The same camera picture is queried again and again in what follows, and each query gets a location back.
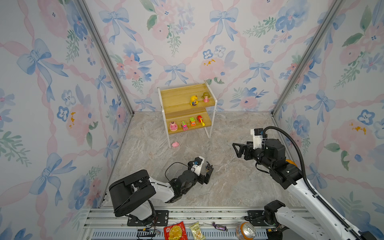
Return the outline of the pink toy car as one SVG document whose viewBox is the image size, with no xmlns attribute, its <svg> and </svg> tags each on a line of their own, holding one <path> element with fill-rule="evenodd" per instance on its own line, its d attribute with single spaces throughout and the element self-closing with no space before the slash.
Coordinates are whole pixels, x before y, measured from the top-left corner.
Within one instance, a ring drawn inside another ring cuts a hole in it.
<svg viewBox="0 0 384 240">
<path fill-rule="evenodd" d="M 184 130 L 184 131 L 187 131 L 189 128 L 188 128 L 188 125 L 187 125 L 187 123 L 185 122 L 185 121 L 182 121 L 181 122 L 181 125 L 182 125 L 182 129 Z"/>
</svg>

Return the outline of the green orange toy truck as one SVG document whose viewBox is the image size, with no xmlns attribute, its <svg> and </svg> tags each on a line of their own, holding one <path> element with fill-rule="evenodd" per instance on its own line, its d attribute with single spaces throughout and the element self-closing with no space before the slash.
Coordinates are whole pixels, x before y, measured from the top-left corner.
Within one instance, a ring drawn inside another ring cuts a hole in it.
<svg viewBox="0 0 384 240">
<path fill-rule="evenodd" d="M 191 124 L 192 127 L 194 127 L 194 126 L 197 125 L 197 124 L 196 124 L 196 120 L 195 120 L 194 117 L 191 117 L 191 118 L 190 118 L 190 124 Z"/>
</svg>

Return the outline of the pink bear donut toy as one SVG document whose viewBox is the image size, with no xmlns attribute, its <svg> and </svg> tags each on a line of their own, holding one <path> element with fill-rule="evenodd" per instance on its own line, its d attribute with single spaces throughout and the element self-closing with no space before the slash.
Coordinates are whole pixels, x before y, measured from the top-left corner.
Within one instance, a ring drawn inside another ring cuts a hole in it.
<svg viewBox="0 0 384 240">
<path fill-rule="evenodd" d="M 178 125 L 177 125 L 177 123 L 176 122 L 170 122 L 170 131 L 171 132 L 175 132 L 175 131 L 177 131 L 178 130 Z"/>
</svg>

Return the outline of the red yellow toy excavator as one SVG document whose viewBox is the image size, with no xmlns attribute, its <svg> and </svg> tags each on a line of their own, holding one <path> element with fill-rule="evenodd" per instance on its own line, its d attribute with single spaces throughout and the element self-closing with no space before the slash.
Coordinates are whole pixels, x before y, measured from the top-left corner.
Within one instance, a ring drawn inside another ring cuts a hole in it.
<svg viewBox="0 0 384 240">
<path fill-rule="evenodd" d="M 203 118 L 201 115 L 198 115 L 198 116 L 197 116 L 197 120 L 198 120 L 198 122 L 199 122 L 203 127 L 206 126 L 206 124 L 205 124 L 205 122 L 204 122 L 204 118 Z"/>
</svg>

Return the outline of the olive hair doll head toy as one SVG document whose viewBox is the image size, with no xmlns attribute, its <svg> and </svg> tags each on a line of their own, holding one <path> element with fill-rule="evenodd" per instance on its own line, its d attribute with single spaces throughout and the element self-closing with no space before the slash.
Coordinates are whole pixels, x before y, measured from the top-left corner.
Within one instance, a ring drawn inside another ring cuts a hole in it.
<svg viewBox="0 0 384 240">
<path fill-rule="evenodd" d="M 210 93 L 209 92 L 204 92 L 202 95 L 202 100 L 204 103 L 208 103 L 210 101 Z"/>
</svg>

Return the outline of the yellow figure toy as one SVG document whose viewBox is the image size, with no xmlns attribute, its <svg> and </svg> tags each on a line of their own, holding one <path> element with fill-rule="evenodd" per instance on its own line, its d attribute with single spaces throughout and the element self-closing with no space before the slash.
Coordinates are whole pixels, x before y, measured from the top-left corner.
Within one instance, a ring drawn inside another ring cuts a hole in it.
<svg viewBox="0 0 384 240">
<path fill-rule="evenodd" d="M 198 97 L 197 96 L 192 96 L 191 97 L 191 102 L 190 102 L 191 106 L 196 107 L 198 105 L 198 103 L 199 103 Z"/>
</svg>

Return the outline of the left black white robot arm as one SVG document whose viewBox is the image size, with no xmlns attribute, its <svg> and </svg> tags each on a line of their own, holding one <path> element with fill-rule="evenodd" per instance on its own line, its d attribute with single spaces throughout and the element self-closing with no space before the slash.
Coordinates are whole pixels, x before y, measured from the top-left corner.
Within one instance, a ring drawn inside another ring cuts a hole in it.
<svg viewBox="0 0 384 240">
<path fill-rule="evenodd" d="M 186 195 L 197 183 L 208 184 L 214 171 L 213 165 L 197 157 L 188 162 L 187 170 L 166 183 L 150 177 L 147 170 L 140 170 L 109 186 L 114 215 L 131 216 L 141 225 L 148 225 L 157 213 L 152 199 L 166 204 L 174 203 Z"/>
</svg>

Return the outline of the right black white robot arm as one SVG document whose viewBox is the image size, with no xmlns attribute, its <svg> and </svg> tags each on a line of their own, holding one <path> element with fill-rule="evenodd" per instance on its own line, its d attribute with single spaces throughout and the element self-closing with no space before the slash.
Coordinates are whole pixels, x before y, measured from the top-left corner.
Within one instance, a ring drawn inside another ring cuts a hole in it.
<svg viewBox="0 0 384 240">
<path fill-rule="evenodd" d="M 319 226 L 295 215 L 284 203 L 275 200 L 265 205 L 262 220 L 270 226 L 283 225 L 307 240 L 374 240 L 369 231 L 350 223 L 314 189 L 304 172 L 289 163 L 285 146 L 276 139 L 262 144 L 232 144 L 238 158 L 254 160 L 268 169 L 275 182 L 296 197 L 318 221 Z"/>
</svg>

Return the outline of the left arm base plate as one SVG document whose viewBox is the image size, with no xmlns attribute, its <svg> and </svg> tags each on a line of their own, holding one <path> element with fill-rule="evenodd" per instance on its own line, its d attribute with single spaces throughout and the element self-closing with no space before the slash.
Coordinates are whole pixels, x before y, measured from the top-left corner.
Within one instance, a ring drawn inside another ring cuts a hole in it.
<svg viewBox="0 0 384 240">
<path fill-rule="evenodd" d="M 156 227 L 166 227 L 169 222 L 168 210 L 154 210 L 152 214 L 145 220 L 139 220 L 133 215 L 128 216 L 128 227 L 150 227 L 155 225 Z"/>
</svg>

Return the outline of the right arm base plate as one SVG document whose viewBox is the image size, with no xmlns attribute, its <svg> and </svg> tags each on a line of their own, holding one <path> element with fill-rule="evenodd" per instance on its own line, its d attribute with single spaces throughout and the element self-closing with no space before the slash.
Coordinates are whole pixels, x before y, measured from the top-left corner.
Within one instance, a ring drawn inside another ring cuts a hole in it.
<svg viewBox="0 0 384 240">
<path fill-rule="evenodd" d="M 245 221 L 251 223 L 254 227 L 268 226 L 269 214 L 262 210 L 249 210 L 244 217 Z"/>
</svg>

